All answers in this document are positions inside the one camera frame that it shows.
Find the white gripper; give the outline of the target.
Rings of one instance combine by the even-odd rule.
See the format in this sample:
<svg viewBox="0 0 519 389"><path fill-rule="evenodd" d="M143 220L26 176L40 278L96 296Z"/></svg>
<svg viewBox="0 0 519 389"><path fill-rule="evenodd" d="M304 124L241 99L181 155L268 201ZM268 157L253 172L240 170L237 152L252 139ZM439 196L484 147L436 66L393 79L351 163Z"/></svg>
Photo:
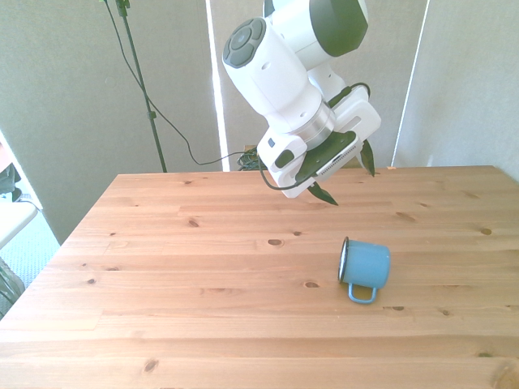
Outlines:
<svg viewBox="0 0 519 389"><path fill-rule="evenodd" d="M319 183L353 157L375 176L367 138L380 127L366 86L283 88L269 97L269 173L288 198L305 190L337 206Z"/></svg>

